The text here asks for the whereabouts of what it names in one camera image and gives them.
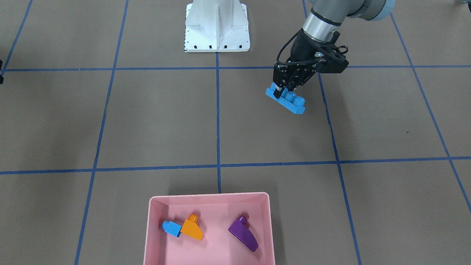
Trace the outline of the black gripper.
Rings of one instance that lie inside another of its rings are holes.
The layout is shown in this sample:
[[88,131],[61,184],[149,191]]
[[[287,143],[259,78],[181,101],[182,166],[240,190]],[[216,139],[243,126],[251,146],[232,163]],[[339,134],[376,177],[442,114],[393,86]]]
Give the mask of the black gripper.
[[316,73],[338,74],[348,67],[347,46],[336,46],[340,33],[336,30],[330,41],[314,40],[303,30],[296,32],[281,48],[273,67],[273,96],[286,97],[305,85]]

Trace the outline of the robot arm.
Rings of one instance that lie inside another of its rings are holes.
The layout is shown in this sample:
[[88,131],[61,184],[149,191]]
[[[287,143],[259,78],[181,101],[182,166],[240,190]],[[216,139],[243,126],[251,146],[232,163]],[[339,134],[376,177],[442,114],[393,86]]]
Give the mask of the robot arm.
[[346,46],[336,46],[345,18],[377,21],[387,17],[393,0],[313,0],[311,11],[284,47],[291,45],[286,61],[276,58],[273,68],[275,98],[305,85],[317,73],[342,73],[349,62]]

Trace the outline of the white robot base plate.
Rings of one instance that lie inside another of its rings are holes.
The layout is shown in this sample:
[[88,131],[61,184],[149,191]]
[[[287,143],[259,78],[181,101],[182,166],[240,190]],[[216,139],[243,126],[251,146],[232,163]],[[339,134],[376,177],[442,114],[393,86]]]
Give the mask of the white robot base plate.
[[239,0],[194,0],[185,8],[184,52],[248,52],[247,7]]

